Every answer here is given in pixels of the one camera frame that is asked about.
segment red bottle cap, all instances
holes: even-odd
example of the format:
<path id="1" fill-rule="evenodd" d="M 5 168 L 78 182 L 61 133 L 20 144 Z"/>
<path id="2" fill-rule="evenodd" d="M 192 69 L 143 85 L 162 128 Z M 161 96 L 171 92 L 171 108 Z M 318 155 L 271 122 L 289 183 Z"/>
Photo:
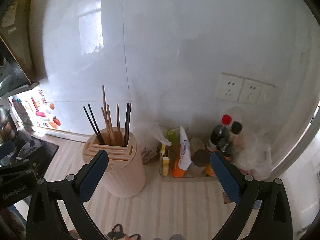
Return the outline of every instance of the red bottle cap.
<path id="1" fill-rule="evenodd" d="M 231 123 L 231 121 L 232 121 L 232 118 L 231 118 L 231 116 L 228 115 L 228 114 L 225 114 L 225 115 L 222 117 L 222 123 L 223 123 L 224 125 L 229 125 L 229 124 Z"/>

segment blue gripper pad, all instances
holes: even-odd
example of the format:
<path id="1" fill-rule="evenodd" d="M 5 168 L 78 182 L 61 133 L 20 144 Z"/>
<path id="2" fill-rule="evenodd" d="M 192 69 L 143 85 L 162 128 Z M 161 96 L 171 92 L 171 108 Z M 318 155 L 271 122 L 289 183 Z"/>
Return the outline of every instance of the blue gripper pad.
<path id="1" fill-rule="evenodd" d="M 215 152 L 211 153 L 210 164 L 230 201 L 239 204 L 241 200 L 240 186 Z"/>
<path id="2" fill-rule="evenodd" d="M 104 150 L 99 150 L 88 164 L 82 166 L 77 173 L 77 179 L 75 181 L 75 187 L 79 192 L 78 199 L 80 203 L 90 200 L 108 164 L 108 153 Z"/>

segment chopstick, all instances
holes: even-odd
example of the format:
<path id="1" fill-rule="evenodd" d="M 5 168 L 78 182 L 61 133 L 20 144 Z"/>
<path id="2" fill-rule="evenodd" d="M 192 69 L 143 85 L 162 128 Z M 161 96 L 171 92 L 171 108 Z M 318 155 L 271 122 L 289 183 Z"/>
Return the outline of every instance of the chopstick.
<path id="1" fill-rule="evenodd" d="M 106 124 L 107 136 L 108 136 L 108 137 L 110 138 L 110 140 L 111 140 L 107 114 L 104 112 L 103 107 L 101 108 L 101 111 L 102 111 L 102 116 L 103 116 L 104 122 L 105 122 L 105 124 Z"/>
<path id="2" fill-rule="evenodd" d="M 99 136 L 99 134 L 97 133 L 97 130 L 95 129 L 95 127 L 94 127 L 94 125 L 93 125 L 93 123 L 92 123 L 92 121 L 91 121 L 91 119 L 90 119 L 90 116 L 89 116 L 89 114 L 88 114 L 88 112 L 87 112 L 87 109 L 85 109 L 85 106 L 83 107 L 83 109 L 84 109 L 84 111 L 85 111 L 85 114 L 87 115 L 87 118 L 88 118 L 88 120 L 89 120 L 89 122 L 90 122 L 90 124 L 91 124 L 91 126 L 92 126 L 92 129 L 93 129 L 94 133 L 96 134 L 99 142 L 100 142 L 101 144 L 103 144 L 103 142 L 100 140 L 100 136 Z"/>
<path id="3" fill-rule="evenodd" d="M 128 115 L 128 128 L 127 128 L 127 142 L 125 144 L 125 146 L 128 145 L 128 142 L 129 142 L 129 127 L 130 127 L 130 114 L 131 114 L 131 103 L 129 105 L 129 115 Z"/>
<path id="4" fill-rule="evenodd" d="M 119 146 L 121 146 L 122 136 L 120 131 L 119 104 L 117 104 L 117 127 L 118 127 Z"/>
<path id="5" fill-rule="evenodd" d="M 125 115 L 125 128 L 124 128 L 124 146 L 126 147 L 129 142 L 129 125 L 130 125 L 131 103 L 127 103 L 127 113 Z"/>
<path id="6" fill-rule="evenodd" d="M 93 119 L 93 122 L 94 122 L 94 125 L 96 126 L 96 129 L 97 129 L 97 132 L 98 132 L 98 135 L 99 135 L 99 141 L 102 145 L 106 145 L 106 143 L 104 142 L 103 138 L 102 138 L 102 135 L 100 133 L 100 130 L 99 130 L 99 127 L 97 125 L 97 122 L 96 122 L 96 119 L 94 118 L 94 115 L 93 115 L 93 112 L 92 112 L 92 109 L 91 109 L 91 106 L 90 104 L 88 103 L 88 107 L 89 107 L 89 110 L 90 110 L 90 114 L 92 116 L 92 119 Z"/>
<path id="7" fill-rule="evenodd" d="M 106 94 L 104 92 L 104 85 L 102 85 L 102 100 L 103 100 L 103 110 L 107 114 L 107 107 L 106 107 Z"/>
<path id="8" fill-rule="evenodd" d="M 127 141 L 127 123 L 128 123 L 128 114 L 129 114 L 129 103 L 127 103 L 127 113 L 125 114 L 125 127 L 124 127 L 124 141 L 123 146 L 125 146 L 125 142 Z"/>
<path id="9" fill-rule="evenodd" d="M 112 143 L 112 145 L 116 145 L 116 138 L 115 138 L 115 133 L 114 133 L 113 127 L 112 127 L 109 104 L 107 104 L 107 114 L 108 114 L 108 123 L 109 123 L 109 128 L 110 128 L 111 143 Z"/>

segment electrical outlet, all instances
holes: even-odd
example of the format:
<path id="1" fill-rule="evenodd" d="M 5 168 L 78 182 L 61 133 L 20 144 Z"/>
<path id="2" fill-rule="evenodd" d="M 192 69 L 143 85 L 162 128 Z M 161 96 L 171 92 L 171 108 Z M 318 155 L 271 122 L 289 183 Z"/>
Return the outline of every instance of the electrical outlet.
<path id="1" fill-rule="evenodd" d="M 220 74 L 215 92 L 216 97 L 236 102 L 242 88 L 243 80 L 241 77 Z"/>
<path id="2" fill-rule="evenodd" d="M 258 100 L 262 83 L 251 79 L 245 79 L 238 102 L 246 104 L 255 104 Z"/>
<path id="3" fill-rule="evenodd" d="M 276 87 L 263 83 L 257 105 L 267 105 L 272 103 L 276 96 Z"/>

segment pot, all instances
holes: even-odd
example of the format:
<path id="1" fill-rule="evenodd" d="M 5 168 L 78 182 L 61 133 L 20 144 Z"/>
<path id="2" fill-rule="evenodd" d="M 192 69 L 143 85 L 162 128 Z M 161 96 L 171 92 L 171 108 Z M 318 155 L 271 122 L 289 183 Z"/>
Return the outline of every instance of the pot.
<path id="1" fill-rule="evenodd" d="M 0 106 L 0 141 L 13 140 L 17 133 L 17 127 L 10 115 L 10 110 Z"/>

